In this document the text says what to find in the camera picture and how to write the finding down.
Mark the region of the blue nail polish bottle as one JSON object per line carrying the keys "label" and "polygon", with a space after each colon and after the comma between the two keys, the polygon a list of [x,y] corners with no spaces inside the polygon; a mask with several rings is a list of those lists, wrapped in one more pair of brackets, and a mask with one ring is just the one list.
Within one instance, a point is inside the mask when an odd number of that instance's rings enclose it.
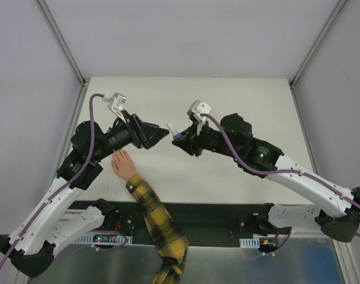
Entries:
{"label": "blue nail polish bottle", "polygon": [[175,135],[173,135],[173,139],[174,140],[177,140],[177,139],[180,139],[180,138],[182,138],[182,134],[181,133],[177,133],[177,134],[175,134]]}

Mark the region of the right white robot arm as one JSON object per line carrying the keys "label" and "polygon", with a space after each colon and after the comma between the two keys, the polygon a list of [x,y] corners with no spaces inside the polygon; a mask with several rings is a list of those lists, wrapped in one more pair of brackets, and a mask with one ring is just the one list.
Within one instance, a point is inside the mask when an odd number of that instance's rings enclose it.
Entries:
{"label": "right white robot arm", "polygon": [[248,230],[267,235],[282,228],[311,228],[344,243],[358,234],[360,187],[338,186],[308,171],[273,144],[255,138],[251,124],[237,113],[216,122],[216,130],[208,124],[214,120],[201,114],[182,132],[168,124],[172,144],[195,157],[204,150],[229,156],[244,172],[285,186],[310,201],[308,205],[264,204],[245,223]]}

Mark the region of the yellow plaid sleeve forearm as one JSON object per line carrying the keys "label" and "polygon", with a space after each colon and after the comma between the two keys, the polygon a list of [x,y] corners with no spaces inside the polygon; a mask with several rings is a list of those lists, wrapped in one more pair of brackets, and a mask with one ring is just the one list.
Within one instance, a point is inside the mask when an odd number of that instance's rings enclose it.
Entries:
{"label": "yellow plaid sleeve forearm", "polygon": [[151,186],[139,175],[128,180],[126,189],[136,200],[162,265],[153,283],[179,283],[185,272],[189,242]]}

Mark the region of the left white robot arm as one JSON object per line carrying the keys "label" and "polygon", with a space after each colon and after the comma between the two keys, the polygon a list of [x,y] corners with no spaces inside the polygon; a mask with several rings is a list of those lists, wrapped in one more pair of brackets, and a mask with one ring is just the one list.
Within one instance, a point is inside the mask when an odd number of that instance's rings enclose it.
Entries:
{"label": "left white robot arm", "polygon": [[132,144],[151,149],[169,134],[167,129],[142,121],[127,111],[117,117],[107,132],[90,119],[80,123],[71,138],[72,151],[56,172],[46,194],[27,219],[12,233],[0,234],[0,252],[22,274],[34,279],[42,275],[69,244],[96,228],[115,225],[114,207],[98,199],[68,225],[57,222],[102,172],[102,159]]}

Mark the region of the mannequin hand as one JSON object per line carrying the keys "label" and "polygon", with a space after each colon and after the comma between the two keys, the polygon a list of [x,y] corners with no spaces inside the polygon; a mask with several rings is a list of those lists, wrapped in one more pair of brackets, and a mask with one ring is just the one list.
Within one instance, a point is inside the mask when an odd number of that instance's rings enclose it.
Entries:
{"label": "mannequin hand", "polygon": [[112,168],[115,174],[126,182],[137,175],[135,164],[125,150],[118,150],[112,155]]}

